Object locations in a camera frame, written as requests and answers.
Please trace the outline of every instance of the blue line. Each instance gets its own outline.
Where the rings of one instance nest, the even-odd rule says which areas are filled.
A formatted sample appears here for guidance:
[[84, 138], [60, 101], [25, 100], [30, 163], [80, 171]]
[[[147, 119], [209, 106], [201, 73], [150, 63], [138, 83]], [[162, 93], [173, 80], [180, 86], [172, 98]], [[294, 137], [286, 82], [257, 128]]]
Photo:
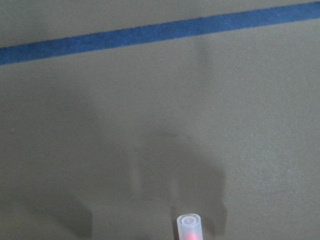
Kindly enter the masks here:
[[320, 18], [320, 1], [200, 17], [0, 48], [0, 65]]

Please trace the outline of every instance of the translucent plastic tube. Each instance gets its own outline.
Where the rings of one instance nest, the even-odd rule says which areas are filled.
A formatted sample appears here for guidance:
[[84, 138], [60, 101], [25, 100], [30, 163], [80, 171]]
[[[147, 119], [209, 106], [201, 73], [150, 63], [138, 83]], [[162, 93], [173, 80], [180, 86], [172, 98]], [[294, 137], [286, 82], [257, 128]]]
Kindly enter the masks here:
[[181, 215], [176, 220], [179, 240], [203, 240], [201, 218], [194, 213]]

